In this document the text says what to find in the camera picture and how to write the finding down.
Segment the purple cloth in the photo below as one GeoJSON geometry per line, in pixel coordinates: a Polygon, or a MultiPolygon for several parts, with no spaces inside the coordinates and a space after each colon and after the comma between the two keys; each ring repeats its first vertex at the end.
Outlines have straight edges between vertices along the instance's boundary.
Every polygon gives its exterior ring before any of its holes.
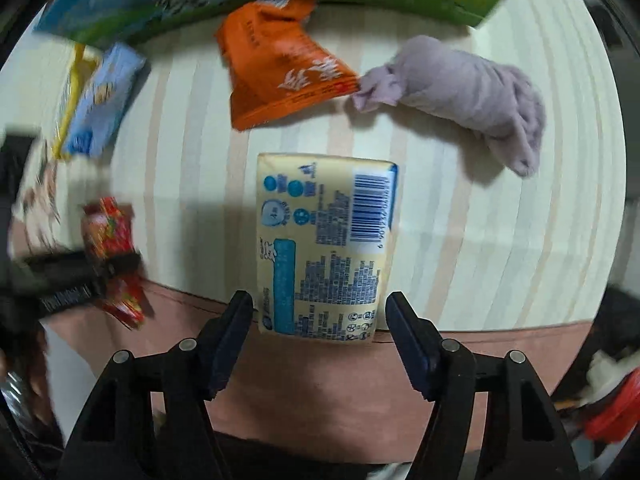
{"type": "Polygon", "coordinates": [[[521,178],[539,168],[546,109],[533,83],[515,66],[415,36],[390,62],[361,76],[352,95],[360,113],[399,104],[474,132],[500,164],[521,178]]]}

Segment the yellow silver scrubber pack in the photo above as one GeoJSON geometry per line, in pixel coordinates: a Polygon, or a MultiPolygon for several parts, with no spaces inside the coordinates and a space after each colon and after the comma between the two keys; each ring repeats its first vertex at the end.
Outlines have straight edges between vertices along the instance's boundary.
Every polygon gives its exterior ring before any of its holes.
{"type": "Polygon", "coordinates": [[[74,53],[58,106],[54,140],[51,144],[51,157],[55,160],[66,159],[62,147],[70,131],[70,123],[75,116],[82,92],[99,64],[99,58],[92,54],[86,55],[84,44],[74,45],[74,53]]]}

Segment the light blue tissue pack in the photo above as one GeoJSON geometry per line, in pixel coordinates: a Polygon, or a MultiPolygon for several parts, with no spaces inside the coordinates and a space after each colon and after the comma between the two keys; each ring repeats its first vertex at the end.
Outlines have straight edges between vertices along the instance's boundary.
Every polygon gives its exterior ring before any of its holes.
{"type": "Polygon", "coordinates": [[[63,156],[100,158],[124,118],[146,59],[126,44],[114,44],[82,90],[62,144],[63,156]]]}

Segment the red snack packet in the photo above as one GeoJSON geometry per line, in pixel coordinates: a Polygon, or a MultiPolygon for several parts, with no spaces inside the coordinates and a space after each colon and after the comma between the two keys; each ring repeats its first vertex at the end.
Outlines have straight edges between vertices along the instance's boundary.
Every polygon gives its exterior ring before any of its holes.
{"type": "Polygon", "coordinates": [[[96,305],[130,330],[144,321],[144,292],[140,282],[141,256],[134,248],[130,205],[102,197],[84,207],[81,232],[85,248],[105,281],[96,305]]]}

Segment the orange snack packet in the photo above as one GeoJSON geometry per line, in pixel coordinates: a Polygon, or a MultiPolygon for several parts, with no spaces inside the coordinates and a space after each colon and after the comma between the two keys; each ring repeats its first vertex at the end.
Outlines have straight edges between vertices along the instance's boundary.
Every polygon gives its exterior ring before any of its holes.
{"type": "Polygon", "coordinates": [[[359,89],[358,75],[306,33],[316,0],[256,0],[216,32],[232,85],[232,128],[248,130],[359,89]]]}

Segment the cream blue tissue pack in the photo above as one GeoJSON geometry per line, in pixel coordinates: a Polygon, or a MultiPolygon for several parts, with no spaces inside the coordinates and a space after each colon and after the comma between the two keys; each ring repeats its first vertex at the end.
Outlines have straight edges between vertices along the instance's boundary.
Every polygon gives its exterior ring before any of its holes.
{"type": "Polygon", "coordinates": [[[262,332],[372,339],[397,174],[396,164],[385,160],[258,156],[256,304],[262,332]]]}

